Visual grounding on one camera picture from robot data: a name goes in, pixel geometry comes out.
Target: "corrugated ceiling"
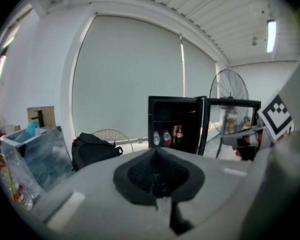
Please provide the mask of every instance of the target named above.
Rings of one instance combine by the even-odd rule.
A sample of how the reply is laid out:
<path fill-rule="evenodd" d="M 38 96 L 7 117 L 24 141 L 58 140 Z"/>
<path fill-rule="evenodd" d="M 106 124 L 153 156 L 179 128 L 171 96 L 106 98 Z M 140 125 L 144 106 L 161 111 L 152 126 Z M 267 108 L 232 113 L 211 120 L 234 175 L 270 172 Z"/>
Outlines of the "corrugated ceiling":
<path fill-rule="evenodd" d="M 56 3 L 61 0 L 50 0 Z M 300 57 L 300 28 L 293 13 L 276 5 L 278 41 L 275 56 L 266 52 L 267 20 L 273 17 L 269 0 L 151 0 L 177 11 L 196 24 L 220 48 L 231 66 L 267 62 L 296 61 Z M 252 45 L 256 37 L 257 45 Z"/>

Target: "black bag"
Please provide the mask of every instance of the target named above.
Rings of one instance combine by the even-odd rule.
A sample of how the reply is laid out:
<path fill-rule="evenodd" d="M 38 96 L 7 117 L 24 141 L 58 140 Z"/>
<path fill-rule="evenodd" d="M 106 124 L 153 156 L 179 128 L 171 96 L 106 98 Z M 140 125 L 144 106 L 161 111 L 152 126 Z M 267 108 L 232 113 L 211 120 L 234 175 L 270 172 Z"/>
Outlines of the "black bag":
<path fill-rule="evenodd" d="M 120 156 L 123 150 L 93 134 L 81 133 L 72 143 L 71 152 L 72 166 L 77 172 L 89 164 Z"/>

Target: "bag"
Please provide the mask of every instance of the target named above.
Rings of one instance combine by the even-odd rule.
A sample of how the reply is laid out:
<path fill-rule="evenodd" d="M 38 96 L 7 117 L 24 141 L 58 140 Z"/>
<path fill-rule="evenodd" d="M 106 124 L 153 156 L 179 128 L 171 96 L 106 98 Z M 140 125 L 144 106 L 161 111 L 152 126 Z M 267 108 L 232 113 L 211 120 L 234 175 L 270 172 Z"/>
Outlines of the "bag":
<path fill-rule="evenodd" d="M 89 164 L 120 156 L 123 150 L 93 134 L 81 133 L 72 143 L 71 152 L 72 166 L 77 172 Z"/>

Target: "mini fridge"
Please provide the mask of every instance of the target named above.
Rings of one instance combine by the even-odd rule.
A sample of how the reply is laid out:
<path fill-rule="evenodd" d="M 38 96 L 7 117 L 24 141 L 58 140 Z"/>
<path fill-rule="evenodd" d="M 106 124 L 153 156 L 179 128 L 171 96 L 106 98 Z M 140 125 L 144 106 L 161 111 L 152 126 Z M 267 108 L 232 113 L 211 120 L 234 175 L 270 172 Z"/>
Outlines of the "mini fridge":
<path fill-rule="evenodd" d="M 197 154 L 203 124 L 203 98 L 149 96 L 149 147 L 170 147 L 180 151 Z M 172 136 L 174 126 L 181 125 L 180 143 L 168 145 L 164 141 L 166 130 Z M 154 132 L 160 136 L 160 143 L 154 144 Z"/>

